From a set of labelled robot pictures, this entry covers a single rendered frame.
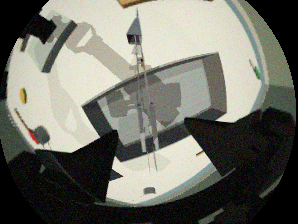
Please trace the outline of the light brown wooden board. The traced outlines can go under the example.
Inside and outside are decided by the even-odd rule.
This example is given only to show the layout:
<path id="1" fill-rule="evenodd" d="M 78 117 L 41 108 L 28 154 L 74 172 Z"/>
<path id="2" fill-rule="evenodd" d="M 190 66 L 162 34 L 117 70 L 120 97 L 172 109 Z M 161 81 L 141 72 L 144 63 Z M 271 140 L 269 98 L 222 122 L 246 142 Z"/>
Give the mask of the light brown wooden board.
<path id="1" fill-rule="evenodd" d="M 133 7 L 133 4 L 148 3 L 148 0 L 117 0 L 122 6 L 122 10 L 126 10 L 126 7 Z M 157 2 L 157 0 L 152 0 L 152 2 Z M 213 0 L 208 0 L 208 2 L 213 2 Z"/>

